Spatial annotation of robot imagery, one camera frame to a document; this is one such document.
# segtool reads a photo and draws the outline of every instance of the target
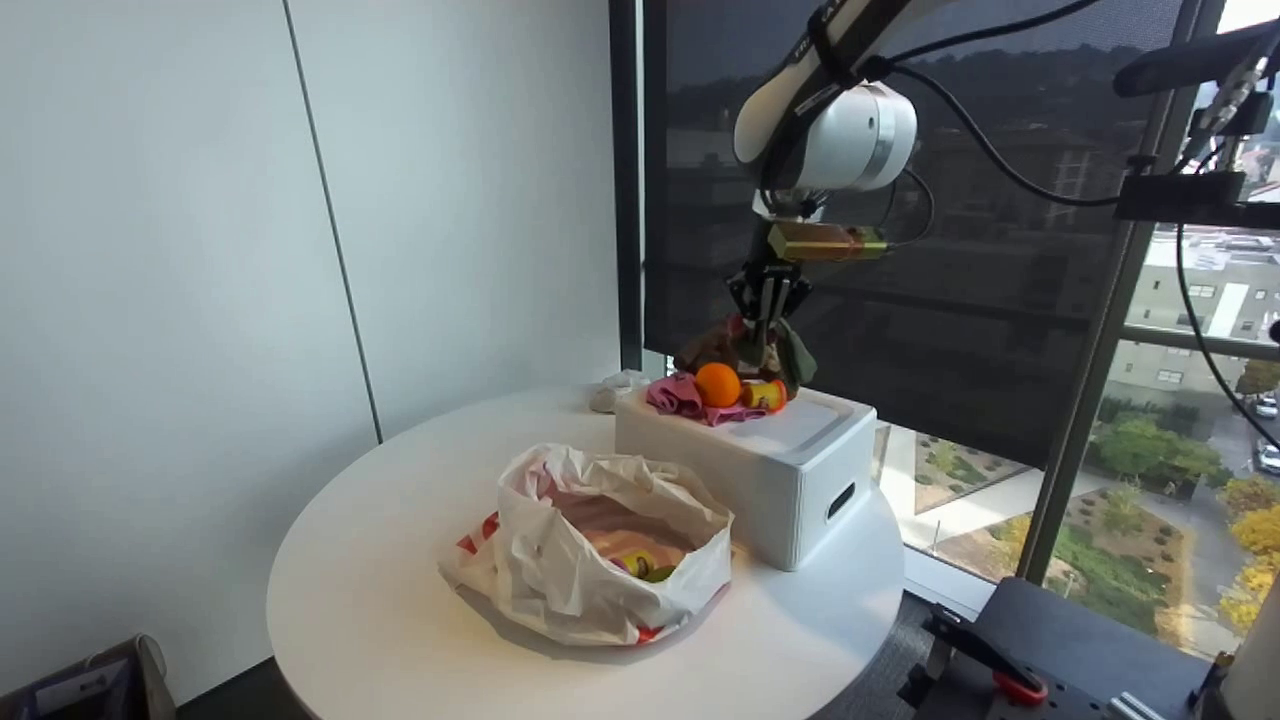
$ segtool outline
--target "floor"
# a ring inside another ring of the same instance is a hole
[[[896,628],[871,668],[850,683],[816,720],[910,720],[914,707],[896,701],[914,663],[927,655],[927,635],[921,630],[927,608],[904,594]],[[309,720],[282,677],[282,668],[255,663],[251,672],[214,686],[208,696],[179,707],[179,720]]]

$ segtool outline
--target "white wall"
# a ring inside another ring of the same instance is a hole
[[[615,366],[608,5],[296,0],[389,437]]]
[[[615,363],[602,0],[296,5],[389,428]],[[0,693],[179,701],[373,425],[276,0],[0,0]]]

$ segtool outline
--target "white round table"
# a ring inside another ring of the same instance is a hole
[[[421,714],[813,714],[879,652],[904,546],[879,491],[798,571],[737,553],[725,601],[655,649],[579,652],[498,624],[439,553],[498,508],[498,474],[540,440],[612,446],[579,391],[522,391],[421,425],[346,466],[290,526],[267,635],[323,720]]]

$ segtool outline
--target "orange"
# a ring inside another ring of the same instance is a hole
[[[692,384],[698,384],[698,396],[707,403],[707,406],[728,406],[741,399],[744,391],[744,380],[737,375],[731,363],[701,363],[692,371]]]

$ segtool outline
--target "white plastic bag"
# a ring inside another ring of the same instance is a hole
[[[636,540],[634,568],[615,546]],[[443,553],[443,575],[560,642],[655,642],[728,588],[731,511],[689,466],[540,442],[508,462],[499,508]]]

